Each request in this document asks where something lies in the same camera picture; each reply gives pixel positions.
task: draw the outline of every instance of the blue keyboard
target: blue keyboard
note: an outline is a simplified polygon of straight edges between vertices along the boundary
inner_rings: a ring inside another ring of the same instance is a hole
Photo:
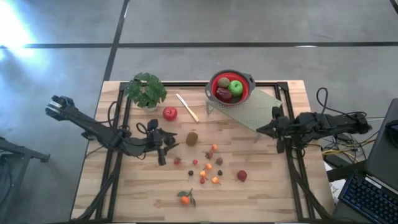
[[[339,199],[375,223],[398,223],[398,197],[364,175],[347,180]]]

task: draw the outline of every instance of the knife handle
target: knife handle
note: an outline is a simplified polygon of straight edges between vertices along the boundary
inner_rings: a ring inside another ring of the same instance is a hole
[[[199,122],[198,116],[197,116],[189,107],[186,106],[186,108],[187,108],[188,112],[191,114],[192,118],[193,118],[196,122]]]

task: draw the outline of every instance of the green apple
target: green apple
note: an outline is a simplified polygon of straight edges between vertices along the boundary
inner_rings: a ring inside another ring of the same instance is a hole
[[[243,92],[243,85],[237,80],[233,80],[229,83],[228,89],[231,91],[233,96],[240,96]]]

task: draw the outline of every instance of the potted plant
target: potted plant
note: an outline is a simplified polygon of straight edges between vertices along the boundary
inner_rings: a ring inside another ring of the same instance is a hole
[[[162,82],[150,73],[138,73],[128,86],[130,99],[146,112],[156,110],[166,99],[167,91]]]

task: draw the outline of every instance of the wooden table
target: wooden table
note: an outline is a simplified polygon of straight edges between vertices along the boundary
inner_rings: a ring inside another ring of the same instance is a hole
[[[310,111],[310,105],[301,80],[287,81],[294,114]],[[274,90],[258,87],[270,95]],[[96,120],[106,120],[106,112],[112,101],[116,101],[119,82],[104,82]],[[135,157],[123,156],[118,196],[114,210],[114,222],[273,222],[296,221],[294,200],[285,154],[276,153],[276,142],[267,136],[261,136],[254,144],[256,134],[214,110],[207,115],[206,96],[203,87],[171,87],[169,94],[157,111],[145,113],[136,105],[130,109],[129,125],[133,136],[142,136],[136,131],[135,124],[146,124],[153,118],[159,119],[159,126],[170,132],[178,133],[180,145],[167,155],[167,165],[159,167],[157,153],[146,155],[140,161]],[[195,123],[188,111],[175,96],[179,93],[200,119]],[[166,106],[178,109],[178,117],[173,122],[163,119],[162,111]],[[198,144],[194,147],[185,144],[187,133],[198,133]],[[205,152],[217,144],[219,149],[209,161]],[[91,142],[88,152],[99,146]],[[175,166],[173,160],[180,156],[182,164]],[[106,150],[92,153],[84,163],[72,218],[78,217],[91,203],[100,189]],[[222,157],[224,164],[218,166],[215,159]],[[197,159],[198,165],[192,165]],[[331,213],[334,204],[326,176],[322,155],[318,147],[310,146],[305,155],[305,165],[310,188],[319,202]],[[199,183],[199,171],[206,163],[213,169],[208,177],[217,176],[222,170],[221,185]],[[193,177],[188,171],[193,170]],[[248,179],[240,182],[236,173],[245,170]],[[181,205],[177,193],[193,188],[197,207]],[[303,209],[306,209],[303,193]]]

